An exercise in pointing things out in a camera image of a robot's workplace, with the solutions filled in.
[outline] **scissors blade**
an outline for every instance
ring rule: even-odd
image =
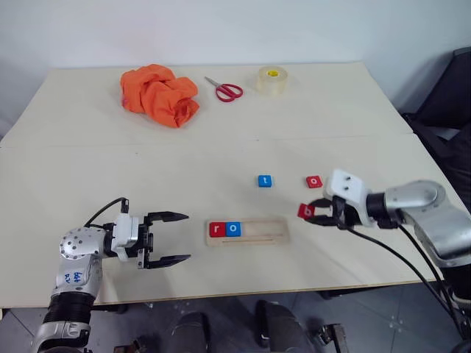
[[[218,86],[221,85],[220,83],[218,83],[218,82],[216,82],[216,81],[213,81],[213,80],[210,79],[209,77],[206,77],[206,76],[205,76],[205,78],[206,78],[206,80],[207,80],[209,83],[211,83],[212,85],[215,85],[216,87],[218,87]]]

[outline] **tape roll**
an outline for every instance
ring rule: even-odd
[[[257,91],[267,96],[281,94],[288,80],[288,72],[280,66],[264,66],[258,70]]]

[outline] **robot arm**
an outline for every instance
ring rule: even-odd
[[[120,261],[128,261],[136,257],[138,268],[161,268],[190,257],[177,255],[162,257],[158,261],[149,259],[153,251],[153,234],[149,228],[153,222],[179,221],[188,216],[173,212],[149,213],[139,224],[138,217],[131,217],[127,212],[128,200],[122,198],[121,213],[113,223],[95,226],[89,221],[62,238],[60,269],[48,313],[32,342],[32,353],[46,352],[53,347],[87,345],[91,310],[102,282],[103,259],[118,257]]]
[[[429,257],[453,289],[459,307],[471,307],[471,218],[454,207],[438,183],[420,180],[372,193],[356,176],[335,170],[315,207],[332,205],[333,215],[307,219],[341,229],[361,224],[395,228],[410,224]]]

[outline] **black chair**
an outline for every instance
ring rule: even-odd
[[[403,117],[471,212],[471,47],[453,52],[419,110]]]

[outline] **red letter block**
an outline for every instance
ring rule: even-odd
[[[226,236],[226,223],[225,222],[209,223],[209,236],[212,238],[225,237]]]
[[[311,218],[314,216],[314,207],[306,204],[301,204],[300,209],[297,211],[297,216],[302,219]]]
[[[310,189],[322,187],[322,181],[319,175],[308,176],[306,178],[306,182],[308,183],[308,187]]]

